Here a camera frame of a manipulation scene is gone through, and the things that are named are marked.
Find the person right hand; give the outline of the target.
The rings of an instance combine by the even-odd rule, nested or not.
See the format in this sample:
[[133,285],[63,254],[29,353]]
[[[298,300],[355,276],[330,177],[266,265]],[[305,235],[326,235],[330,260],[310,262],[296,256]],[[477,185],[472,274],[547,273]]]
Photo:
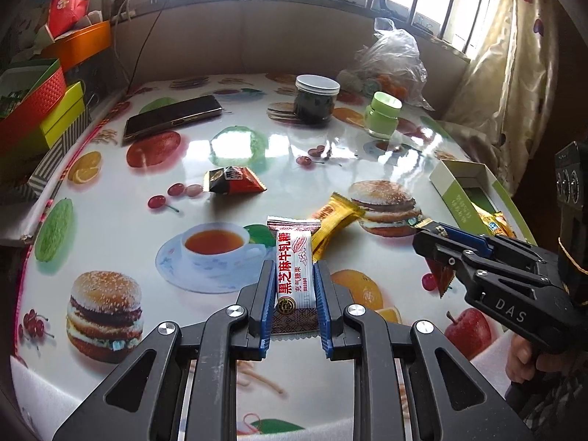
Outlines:
[[534,356],[532,344],[514,334],[510,341],[505,372],[510,381],[523,383],[534,378],[535,372],[543,368],[544,356]]

